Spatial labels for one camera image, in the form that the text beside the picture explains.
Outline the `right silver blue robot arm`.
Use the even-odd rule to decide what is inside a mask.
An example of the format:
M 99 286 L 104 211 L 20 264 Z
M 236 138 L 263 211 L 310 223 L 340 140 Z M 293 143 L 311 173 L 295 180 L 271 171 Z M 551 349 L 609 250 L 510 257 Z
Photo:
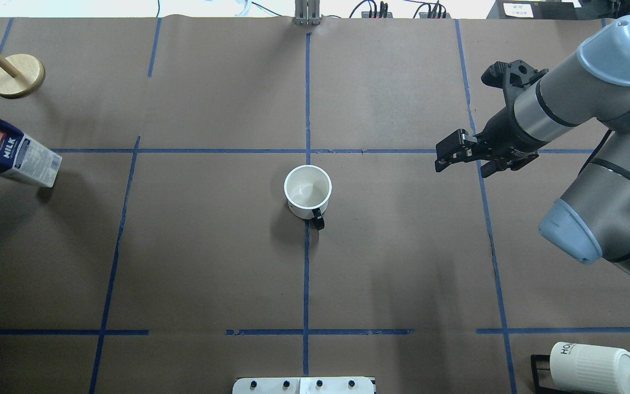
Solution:
M 481 176 L 517 171 L 588 120 L 607 131 L 539 233 L 582 264 L 600 259 L 630 275 L 630 15 L 580 43 L 557 67 L 495 62 L 481 77 L 505 105 L 482 132 L 460 128 L 436 144 L 435 169 L 482 160 Z

